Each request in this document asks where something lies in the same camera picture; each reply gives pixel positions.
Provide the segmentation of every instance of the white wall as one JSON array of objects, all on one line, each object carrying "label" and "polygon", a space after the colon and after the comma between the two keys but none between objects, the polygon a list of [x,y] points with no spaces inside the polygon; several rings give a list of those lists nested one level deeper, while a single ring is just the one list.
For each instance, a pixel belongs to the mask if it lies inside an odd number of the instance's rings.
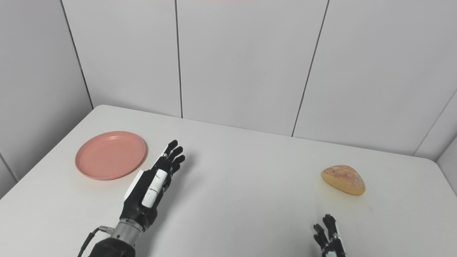
[{"label": "white wall", "polygon": [[181,116],[172,0],[63,0],[94,106]]},{"label": "white wall", "polygon": [[457,139],[452,142],[437,163],[452,189],[457,193]]},{"label": "white wall", "polygon": [[457,133],[455,1],[331,0],[306,88],[326,1],[63,3],[94,105],[432,160]]},{"label": "white wall", "polygon": [[0,154],[0,199],[16,184]]},{"label": "white wall", "polygon": [[90,110],[60,2],[1,1],[0,152],[14,175],[22,178]]},{"label": "white wall", "polygon": [[178,0],[184,118],[291,135],[323,0]]},{"label": "white wall", "polygon": [[294,136],[413,155],[457,89],[455,10],[330,1]]}]

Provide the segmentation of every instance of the robotic finger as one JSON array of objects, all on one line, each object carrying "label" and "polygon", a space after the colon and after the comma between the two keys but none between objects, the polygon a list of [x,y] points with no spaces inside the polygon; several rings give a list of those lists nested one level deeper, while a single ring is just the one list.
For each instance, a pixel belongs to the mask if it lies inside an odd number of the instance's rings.
[{"label": "robotic finger", "polygon": [[324,218],[322,218],[322,221],[328,230],[328,240],[324,229],[319,224],[314,225],[314,230],[316,230],[314,239],[322,250],[322,257],[346,257],[343,241],[341,236],[338,234],[335,218],[330,214],[326,214]]},{"label": "robotic finger", "polygon": [[180,155],[171,163],[171,176],[181,168],[181,163],[186,159],[184,155]]},{"label": "robotic finger", "polygon": [[171,153],[171,151],[172,151],[174,148],[176,148],[177,146],[178,146],[178,141],[177,141],[176,139],[173,140],[173,141],[171,141],[171,142],[168,144],[167,148],[165,149],[163,155],[165,155],[165,157],[169,156],[170,153]]},{"label": "robotic finger", "polygon": [[180,155],[181,153],[183,152],[183,148],[182,146],[180,147],[177,147],[176,149],[174,149],[170,155],[168,156],[168,159],[173,162],[173,160],[178,156]]}]

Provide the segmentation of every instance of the cable connector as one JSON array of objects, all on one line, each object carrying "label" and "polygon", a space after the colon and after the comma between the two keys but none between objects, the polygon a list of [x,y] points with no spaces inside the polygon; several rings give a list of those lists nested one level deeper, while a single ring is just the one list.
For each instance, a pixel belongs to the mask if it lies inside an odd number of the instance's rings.
[{"label": "cable connector", "polygon": [[100,227],[98,227],[98,229],[100,229],[100,231],[105,232],[110,235],[114,232],[114,228],[108,227],[108,226],[100,226]]}]

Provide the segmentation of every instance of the pink plate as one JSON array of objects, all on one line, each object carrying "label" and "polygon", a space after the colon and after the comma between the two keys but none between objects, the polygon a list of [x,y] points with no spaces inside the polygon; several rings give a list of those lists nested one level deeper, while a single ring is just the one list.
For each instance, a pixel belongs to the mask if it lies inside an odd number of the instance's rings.
[{"label": "pink plate", "polygon": [[84,175],[110,180],[134,171],[143,161],[146,145],[127,131],[100,134],[87,141],[76,154],[76,167]]}]

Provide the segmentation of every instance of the silver metal cylinder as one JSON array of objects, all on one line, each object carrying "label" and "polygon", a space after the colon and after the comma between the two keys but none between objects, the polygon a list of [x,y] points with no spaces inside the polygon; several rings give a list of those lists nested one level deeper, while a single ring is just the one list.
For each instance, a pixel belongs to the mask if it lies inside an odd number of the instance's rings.
[{"label": "silver metal cylinder", "polygon": [[135,246],[142,232],[143,227],[140,226],[140,224],[138,224],[136,221],[122,219],[117,224],[114,232],[111,234],[111,237],[122,240],[131,246]]}]

